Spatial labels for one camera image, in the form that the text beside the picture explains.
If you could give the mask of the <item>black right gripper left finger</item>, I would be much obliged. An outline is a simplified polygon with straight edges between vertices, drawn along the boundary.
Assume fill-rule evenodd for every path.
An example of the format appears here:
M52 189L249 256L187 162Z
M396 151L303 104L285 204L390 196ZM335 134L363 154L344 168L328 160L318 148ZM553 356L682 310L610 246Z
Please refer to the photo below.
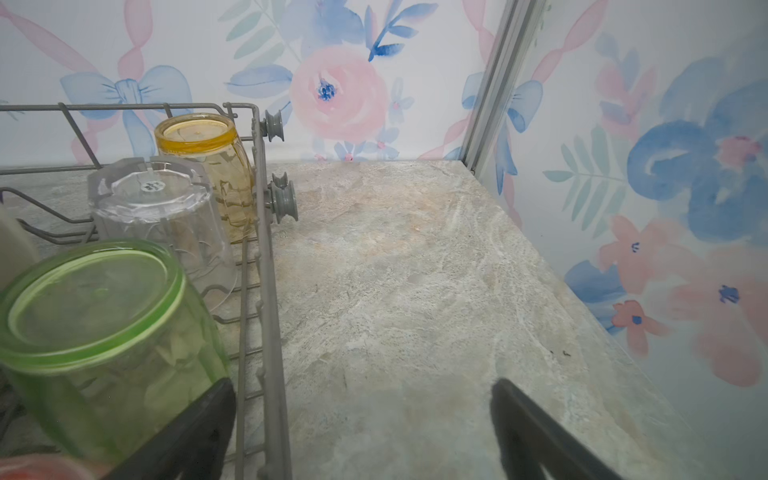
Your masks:
M220 379L106 477L218 479L235 417L233 383Z

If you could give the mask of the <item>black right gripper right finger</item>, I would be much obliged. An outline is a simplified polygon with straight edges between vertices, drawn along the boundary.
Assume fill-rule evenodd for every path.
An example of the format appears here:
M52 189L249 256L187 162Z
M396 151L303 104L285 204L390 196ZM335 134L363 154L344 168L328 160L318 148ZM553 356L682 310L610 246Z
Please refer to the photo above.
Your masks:
M619 477L506 378L491 389L490 414L509 479Z

